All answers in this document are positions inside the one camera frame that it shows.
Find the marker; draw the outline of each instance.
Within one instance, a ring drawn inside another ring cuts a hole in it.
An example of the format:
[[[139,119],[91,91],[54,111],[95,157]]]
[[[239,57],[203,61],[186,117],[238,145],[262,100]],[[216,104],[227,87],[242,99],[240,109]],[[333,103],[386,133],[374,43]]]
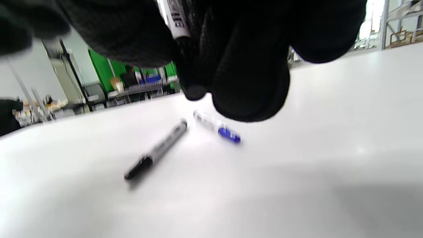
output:
[[[217,132],[223,138],[228,139],[236,144],[241,142],[241,136],[238,133],[228,129],[223,122],[216,120],[205,113],[201,113],[198,110],[194,111],[194,118],[201,122],[201,124],[210,128],[212,131]]]
[[[151,166],[156,164],[166,153],[166,151],[187,131],[187,122],[185,120],[181,121],[181,124],[176,127],[170,135],[157,145],[153,151],[145,156],[143,156],[140,161],[131,169],[126,175],[126,180],[131,180],[138,174],[147,172]]]

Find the metal shelving unit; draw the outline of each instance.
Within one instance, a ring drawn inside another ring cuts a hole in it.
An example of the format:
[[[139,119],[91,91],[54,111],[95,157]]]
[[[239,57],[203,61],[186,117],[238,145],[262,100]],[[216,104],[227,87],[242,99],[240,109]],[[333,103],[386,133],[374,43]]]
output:
[[[423,16],[423,0],[420,0],[419,2],[415,2],[414,5],[411,5],[413,1],[409,1],[404,3],[404,0],[401,0],[400,6],[395,8],[392,11],[389,11],[389,0],[385,0],[384,5],[384,11],[382,15],[382,22],[381,22],[381,28],[382,28],[382,36],[381,36],[381,44],[380,48],[381,50],[384,50],[386,48],[386,39],[387,39],[387,30],[389,29],[392,31],[392,33],[398,33],[399,29],[401,28],[401,21],[406,18],[410,17],[419,17]],[[394,30],[394,27],[390,24],[392,21],[398,20],[397,23],[397,30]]]

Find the black glove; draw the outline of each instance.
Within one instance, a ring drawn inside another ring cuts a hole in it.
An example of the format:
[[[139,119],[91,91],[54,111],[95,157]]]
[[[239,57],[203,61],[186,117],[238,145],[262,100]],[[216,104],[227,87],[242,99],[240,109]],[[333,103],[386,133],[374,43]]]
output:
[[[59,0],[99,54],[141,68],[174,61],[185,96],[213,96],[224,116],[265,120],[283,106],[291,45],[306,61],[332,61],[353,45],[366,0],[182,0],[189,39],[174,40],[153,0]]]

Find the black pen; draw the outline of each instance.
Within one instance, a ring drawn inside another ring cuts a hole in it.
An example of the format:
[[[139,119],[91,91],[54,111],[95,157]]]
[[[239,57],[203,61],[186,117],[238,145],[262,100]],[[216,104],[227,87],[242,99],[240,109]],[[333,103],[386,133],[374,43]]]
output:
[[[126,175],[126,180],[131,180],[137,175],[141,175],[147,172],[151,166],[157,163],[166,151],[187,131],[187,122],[182,120],[180,125],[176,127],[170,135],[157,145],[153,151],[145,156],[143,156],[140,161],[131,169]]]

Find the white table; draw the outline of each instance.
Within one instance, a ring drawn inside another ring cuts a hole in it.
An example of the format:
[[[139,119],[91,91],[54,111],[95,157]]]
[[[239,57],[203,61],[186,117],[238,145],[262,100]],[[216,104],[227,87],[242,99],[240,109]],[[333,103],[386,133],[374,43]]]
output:
[[[423,234],[423,45],[294,70],[270,120],[194,123],[171,95],[0,140],[2,238],[398,238]],[[189,131],[137,187],[123,175],[180,118]]]

